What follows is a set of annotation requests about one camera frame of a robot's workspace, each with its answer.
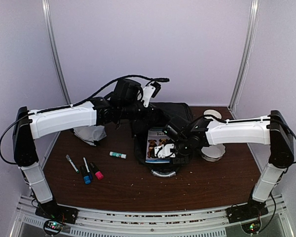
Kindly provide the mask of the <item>black student backpack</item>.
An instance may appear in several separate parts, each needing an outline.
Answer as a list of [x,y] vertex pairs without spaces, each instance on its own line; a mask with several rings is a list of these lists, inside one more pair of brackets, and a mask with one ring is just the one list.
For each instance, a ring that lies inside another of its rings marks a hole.
[[185,164],[146,163],[148,131],[153,127],[162,127],[173,117],[181,117],[189,122],[193,115],[185,103],[152,103],[151,112],[143,119],[131,123],[134,137],[134,155],[139,163],[145,165],[152,175],[159,178],[175,176]]

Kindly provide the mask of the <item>dog picture book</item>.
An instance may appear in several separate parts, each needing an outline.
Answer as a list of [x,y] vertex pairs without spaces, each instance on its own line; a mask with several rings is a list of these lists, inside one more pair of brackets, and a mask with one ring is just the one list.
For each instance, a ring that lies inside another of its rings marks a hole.
[[153,127],[148,131],[146,163],[154,163],[154,147],[174,143],[169,141],[162,127]]

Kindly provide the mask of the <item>green white glue stick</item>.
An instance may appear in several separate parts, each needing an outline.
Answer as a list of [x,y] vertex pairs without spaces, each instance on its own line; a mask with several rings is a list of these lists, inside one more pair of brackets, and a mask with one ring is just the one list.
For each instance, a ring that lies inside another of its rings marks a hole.
[[127,158],[126,154],[117,153],[117,152],[110,152],[109,155],[117,158]]

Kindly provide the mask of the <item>grey white pouch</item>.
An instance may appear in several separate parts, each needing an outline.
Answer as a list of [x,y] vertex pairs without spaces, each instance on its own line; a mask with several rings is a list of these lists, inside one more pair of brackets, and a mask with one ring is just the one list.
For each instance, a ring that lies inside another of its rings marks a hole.
[[80,140],[91,146],[98,146],[100,141],[107,136],[105,127],[102,125],[76,127],[72,129],[72,132]]

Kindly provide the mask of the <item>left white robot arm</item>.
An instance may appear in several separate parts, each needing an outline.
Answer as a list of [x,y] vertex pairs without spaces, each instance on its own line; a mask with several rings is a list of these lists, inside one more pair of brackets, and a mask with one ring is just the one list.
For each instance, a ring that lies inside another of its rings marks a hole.
[[76,127],[105,125],[110,122],[117,124],[123,119],[146,119],[152,111],[150,99],[160,89],[161,85],[157,82],[149,82],[141,87],[136,81],[122,79],[106,97],[90,98],[77,106],[41,111],[29,111],[27,107],[21,107],[18,110],[16,121],[10,125],[14,129],[14,164],[22,170],[44,214],[50,219],[57,219],[61,215],[61,208],[38,163],[34,140]]

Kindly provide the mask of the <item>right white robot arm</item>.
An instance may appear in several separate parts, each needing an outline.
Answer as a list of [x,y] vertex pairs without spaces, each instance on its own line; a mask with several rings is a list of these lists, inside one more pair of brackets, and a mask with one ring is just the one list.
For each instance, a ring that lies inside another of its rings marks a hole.
[[170,144],[155,147],[158,158],[186,157],[210,145],[257,143],[270,146],[270,157],[255,184],[243,214],[255,217],[284,172],[294,163],[296,136],[277,110],[267,116],[223,120],[214,115],[202,115],[193,121],[171,119],[163,129]]

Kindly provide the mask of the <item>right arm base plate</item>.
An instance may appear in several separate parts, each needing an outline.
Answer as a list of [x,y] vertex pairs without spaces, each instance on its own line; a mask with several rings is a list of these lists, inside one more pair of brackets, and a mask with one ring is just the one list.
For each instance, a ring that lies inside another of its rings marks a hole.
[[266,207],[260,208],[249,204],[231,206],[226,209],[229,223],[255,219],[266,214],[268,214],[268,209]]

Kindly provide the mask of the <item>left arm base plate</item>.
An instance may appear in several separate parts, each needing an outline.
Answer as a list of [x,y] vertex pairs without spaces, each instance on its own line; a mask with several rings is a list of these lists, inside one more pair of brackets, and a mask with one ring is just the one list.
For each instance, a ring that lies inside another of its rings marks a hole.
[[59,223],[75,224],[78,216],[78,209],[60,206],[56,210],[55,214],[46,214],[41,208],[38,207],[35,211],[35,215],[44,217],[46,219],[55,220]]

